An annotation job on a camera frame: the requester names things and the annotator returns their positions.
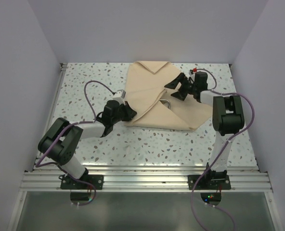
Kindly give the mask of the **stainless steel tray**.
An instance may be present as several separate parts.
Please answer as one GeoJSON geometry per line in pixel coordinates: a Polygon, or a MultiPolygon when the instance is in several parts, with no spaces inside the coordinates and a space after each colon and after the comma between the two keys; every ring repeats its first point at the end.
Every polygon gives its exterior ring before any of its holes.
{"type": "Polygon", "coordinates": [[[159,101],[160,101],[166,108],[171,109],[170,101],[165,100],[165,99],[160,99],[159,101]]]}

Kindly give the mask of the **beige cloth wrap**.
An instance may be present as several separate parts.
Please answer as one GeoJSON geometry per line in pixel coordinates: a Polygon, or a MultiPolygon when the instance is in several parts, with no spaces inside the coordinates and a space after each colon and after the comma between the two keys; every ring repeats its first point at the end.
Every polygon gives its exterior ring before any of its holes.
{"type": "Polygon", "coordinates": [[[126,126],[196,130],[212,116],[212,107],[198,103],[192,96],[184,101],[171,96],[174,90],[164,86],[180,70],[170,62],[136,61],[129,66],[125,100],[137,115],[126,126]],[[171,109],[159,100],[170,101],[171,109]]]}

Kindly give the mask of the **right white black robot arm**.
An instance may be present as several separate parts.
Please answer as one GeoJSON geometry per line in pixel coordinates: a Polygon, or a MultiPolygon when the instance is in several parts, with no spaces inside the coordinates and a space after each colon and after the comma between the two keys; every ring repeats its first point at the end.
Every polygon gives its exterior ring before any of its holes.
{"type": "Polygon", "coordinates": [[[241,97],[235,93],[223,94],[209,89],[207,79],[213,74],[204,69],[190,70],[190,76],[180,73],[165,85],[167,89],[179,89],[171,96],[184,101],[192,95],[198,103],[212,107],[212,126],[216,132],[212,156],[206,165],[205,173],[200,177],[205,187],[214,189],[227,175],[227,163],[234,136],[245,126],[241,97]]]}

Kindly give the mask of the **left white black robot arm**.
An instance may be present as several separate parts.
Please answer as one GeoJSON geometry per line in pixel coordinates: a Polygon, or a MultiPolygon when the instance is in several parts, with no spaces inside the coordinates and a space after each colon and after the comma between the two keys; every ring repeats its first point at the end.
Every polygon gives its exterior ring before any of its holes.
{"type": "Polygon", "coordinates": [[[127,101],[119,103],[109,100],[94,121],[71,123],[62,117],[56,119],[38,143],[38,151],[43,156],[36,163],[36,167],[45,166],[41,162],[47,157],[53,160],[52,164],[72,178],[71,182],[76,188],[85,188],[89,182],[88,176],[85,175],[86,169],[74,156],[79,141],[106,137],[113,131],[116,123],[129,122],[136,115],[137,112],[127,101]]]}

